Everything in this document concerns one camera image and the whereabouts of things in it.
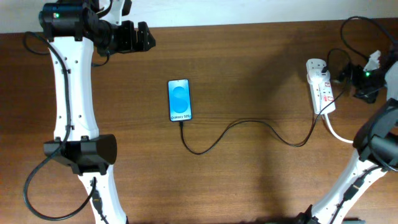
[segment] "white cable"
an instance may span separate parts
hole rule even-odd
[[[335,131],[334,131],[333,128],[331,127],[328,114],[324,114],[323,117],[325,118],[326,123],[328,124],[328,127],[329,127],[330,132],[331,132],[337,139],[339,139],[340,141],[343,141],[343,142],[350,143],[350,144],[354,143],[354,141],[351,141],[351,140],[347,140],[347,139],[345,139],[345,138],[342,138],[342,137],[340,137],[338,134],[335,133]]]

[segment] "white wall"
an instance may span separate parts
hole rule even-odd
[[[45,2],[51,0],[1,0],[0,32],[42,31],[38,15]],[[149,27],[173,27],[319,21],[349,16],[398,17],[398,1],[134,0],[127,19],[146,21]]]

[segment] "wooden table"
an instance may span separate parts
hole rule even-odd
[[[396,19],[380,20],[398,36]],[[113,55],[92,69],[93,103],[101,133],[118,140],[114,175],[131,223],[238,223],[295,217],[332,187],[353,148],[322,121],[309,142],[292,148],[258,124],[231,130],[205,156],[187,152],[178,123],[169,121],[167,81],[189,78],[193,117],[188,144],[207,148],[232,121],[262,118],[290,142],[308,133],[313,109],[305,63],[344,47],[341,21],[151,29],[157,46]],[[353,21],[346,38],[369,55],[389,47],[373,26]],[[22,186],[53,138],[55,86],[50,57],[28,53],[21,34],[0,35],[0,223],[50,223],[28,211]],[[31,40],[33,47],[39,43]],[[350,52],[355,63],[363,59]],[[103,58],[95,56],[94,61]],[[346,59],[331,59],[332,76]],[[335,95],[341,85],[333,85]],[[357,130],[386,101],[368,105],[344,94],[331,122],[341,136]],[[398,223],[398,178],[377,181],[349,212],[368,223]],[[50,162],[33,179],[29,198],[47,215],[76,209],[86,192],[70,168]],[[62,223],[94,223],[90,206]]]

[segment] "power strip socket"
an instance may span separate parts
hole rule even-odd
[[[315,114],[324,109],[334,100],[331,91],[330,72],[326,68],[326,62],[322,59],[310,59],[306,63],[307,80],[310,84],[313,110]],[[331,113],[336,109],[333,102],[322,111],[322,114]]]

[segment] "blue phone screen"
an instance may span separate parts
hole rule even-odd
[[[169,104],[171,121],[192,119],[189,82],[187,79],[169,81]]]

